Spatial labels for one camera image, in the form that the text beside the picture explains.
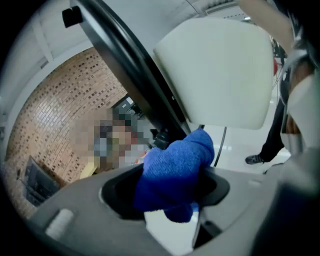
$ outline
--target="pixelated area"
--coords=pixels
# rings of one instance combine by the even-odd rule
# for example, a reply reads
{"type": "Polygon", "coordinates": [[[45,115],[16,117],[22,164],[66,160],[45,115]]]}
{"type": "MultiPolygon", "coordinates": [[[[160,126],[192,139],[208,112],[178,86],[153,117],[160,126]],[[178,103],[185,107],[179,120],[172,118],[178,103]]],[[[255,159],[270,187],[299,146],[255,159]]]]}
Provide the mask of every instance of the pixelated area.
{"type": "Polygon", "coordinates": [[[147,150],[144,124],[121,108],[94,110],[76,120],[71,129],[74,151],[82,157],[98,157],[100,169],[134,164],[147,150]]]}

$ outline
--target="blue cloth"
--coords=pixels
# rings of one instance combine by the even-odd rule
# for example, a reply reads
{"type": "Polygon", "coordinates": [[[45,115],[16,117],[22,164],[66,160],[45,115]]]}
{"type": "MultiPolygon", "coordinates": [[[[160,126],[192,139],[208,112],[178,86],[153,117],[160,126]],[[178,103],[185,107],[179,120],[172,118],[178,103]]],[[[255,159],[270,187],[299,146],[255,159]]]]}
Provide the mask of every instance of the blue cloth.
{"type": "Polygon", "coordinates": [[[189,222],[201,167],[209,166],[215,152],[210,136],[198,129],[165,150],[153,148],[144,158],[135,188],[133,207],[143,212],[163,209],[173,222],[189,222]]]}

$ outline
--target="brick wall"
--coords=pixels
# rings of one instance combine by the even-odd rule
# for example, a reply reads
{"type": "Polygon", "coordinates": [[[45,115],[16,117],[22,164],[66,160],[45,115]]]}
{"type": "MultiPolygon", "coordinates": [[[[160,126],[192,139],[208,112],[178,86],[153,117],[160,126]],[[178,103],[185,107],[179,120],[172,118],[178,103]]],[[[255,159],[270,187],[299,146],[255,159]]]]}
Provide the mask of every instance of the brick wall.
{"type": "Polygon", "coordinates": [[[77,180],[86,162],[72,149],[71,124],[88,111],[112,107],[126,93],[94,48],[67,60],[34,90],[15,121],[6,152],[11,172],[6,183],[22,215],[33,211],[21,198],[17,170],[23,179],[32,156],[61,186],[77,180]]]}

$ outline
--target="white panel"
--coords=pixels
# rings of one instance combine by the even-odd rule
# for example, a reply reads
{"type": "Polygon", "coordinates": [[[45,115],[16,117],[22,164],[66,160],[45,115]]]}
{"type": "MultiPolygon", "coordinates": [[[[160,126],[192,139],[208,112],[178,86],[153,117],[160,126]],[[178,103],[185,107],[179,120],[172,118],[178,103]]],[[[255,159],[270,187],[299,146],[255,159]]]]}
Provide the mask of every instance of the white panel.
{"type": "Polygon", "coordinates": [[[262,127],[273,84],[272,46],[264,30],[229,19],[190,19],[154,52],[191,123],[262,127]]]}
{"type": "Polygon", "coordinates": [[[80,25],[65,28],[62,11],[70,8],[70,1],[49,1],[40,11],[44,37],[51,49],[53,58],[88,40],[80,25]]]}
{"type": "Polygon", "coordinates": [[[3,111],[10,111],[26,83],[41,69],[46,58],[30,25],[17,38],[10,52],[0,84],[3,111]]]}

